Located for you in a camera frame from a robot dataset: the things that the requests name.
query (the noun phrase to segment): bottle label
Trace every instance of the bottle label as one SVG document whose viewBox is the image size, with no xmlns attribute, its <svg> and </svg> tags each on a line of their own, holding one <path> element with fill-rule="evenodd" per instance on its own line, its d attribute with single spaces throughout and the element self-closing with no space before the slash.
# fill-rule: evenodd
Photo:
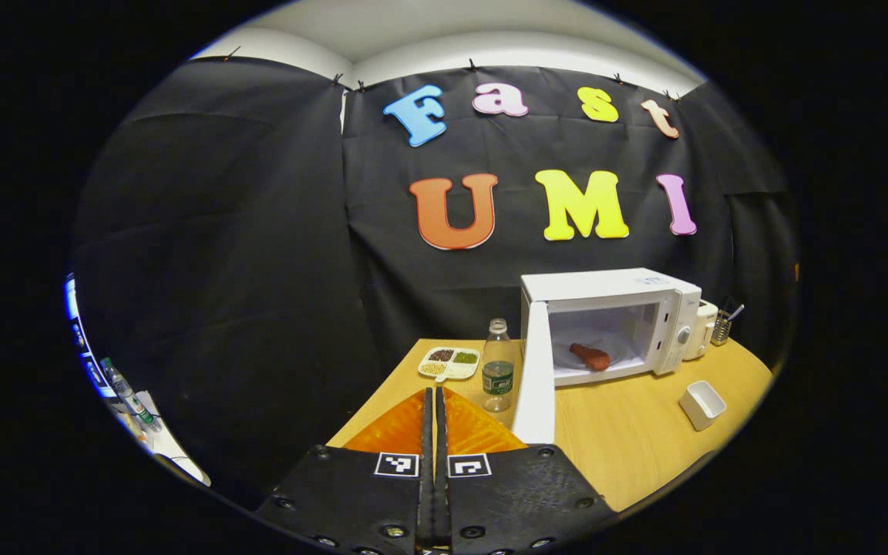
<svg viewBox="0 0 888 555">
<path fill-rule="evenodd" d="M 486 362 L 482 368 L 482 386 L 490 395 L 505 395 L 512 391 L 512 362 Z"/>
</svg>

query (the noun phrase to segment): white ceiling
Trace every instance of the white ceiling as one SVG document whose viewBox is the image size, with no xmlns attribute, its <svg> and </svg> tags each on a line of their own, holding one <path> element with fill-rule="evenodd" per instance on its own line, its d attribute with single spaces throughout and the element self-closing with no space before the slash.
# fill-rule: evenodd
<svg viewBox="0 0 888 555">
<path fill-rule="evenodd" d="M 662 45 L 574 0 L 300 0 L 254 18 L 246 27 L 300 36 L 352 63 L 440 36 L 549 32 L 617 46 L 687 77 L 700 77 Z"/>
</svg>

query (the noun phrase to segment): bottle cap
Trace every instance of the bottle cap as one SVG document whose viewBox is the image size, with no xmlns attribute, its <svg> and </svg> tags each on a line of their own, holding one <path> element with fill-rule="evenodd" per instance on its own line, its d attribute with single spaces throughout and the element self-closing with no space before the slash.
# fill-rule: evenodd
<svg viewBox="0 0 888 555">
<path fill-rule="evenodd" d="M 505 331 L 506 331 L 507 329 L 508 329 L 508 327 L 506 326 L 505 320 L 504 320 L 503 318 L 496 318 L 496 319 L 493 319 L 493 320 L 489 323 L 489 331 L 490 331 L 490 333 L 493 333 L 493 334 L 504 334 Z"/>
</svg>

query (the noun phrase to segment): small white bowl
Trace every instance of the small white bowl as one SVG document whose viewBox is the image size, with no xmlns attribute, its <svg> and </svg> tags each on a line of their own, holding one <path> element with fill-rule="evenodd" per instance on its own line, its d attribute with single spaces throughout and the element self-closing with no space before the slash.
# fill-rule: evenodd
<svg viewBox="0 0 888 555">
<path fill-rule="evenodd" d="M 681 397 L 681 408 L 698 432 L 711 426 L 718 415 L 725 412 L 726 407 L 725 401 L 718 396 L 718 391 L 705 380 L 691 383 Z"/>
</svg>

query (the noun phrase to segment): plastic bottle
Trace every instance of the plastic bottle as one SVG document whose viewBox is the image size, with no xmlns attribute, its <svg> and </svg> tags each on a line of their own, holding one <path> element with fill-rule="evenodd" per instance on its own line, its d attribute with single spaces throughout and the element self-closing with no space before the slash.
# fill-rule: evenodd
<svg viewBox="0 0 888 555">
<path fill-rule="evenodd" d="M 509 408 L 516 355 L 516 345 L 509 338 L 506 321 L 493 319 L 482 354 L 482 388 L 489 395 L 483 403 L 486 411 L 498 413 Z"/>
<path fill-rule="evenodd" d="M 161 431 L 163 425 L 160 424 L 159 419 L 150 414 L 141 401 L 139 401 L 139 398 L 135 396 L 133 388 L 130 387 L 130 383 L 126 382 L 126 379 L 121 375 L 119 370 L 116 370 L 112 365 L 112 359 L 102 358 L 102 369 L 105 370 L 105 375 L 109 377 L 109 382 L 112 382 L 112 388 L 116 390 L 116 394 L 119 395 L 120 399 L 126 402 L 126 406 L 129 410 L 133 411 L 133 413 L 141 419 L 143 424 L 145 424 L 147 428 L 152 429 L 153 432 Z"/>
</svg>

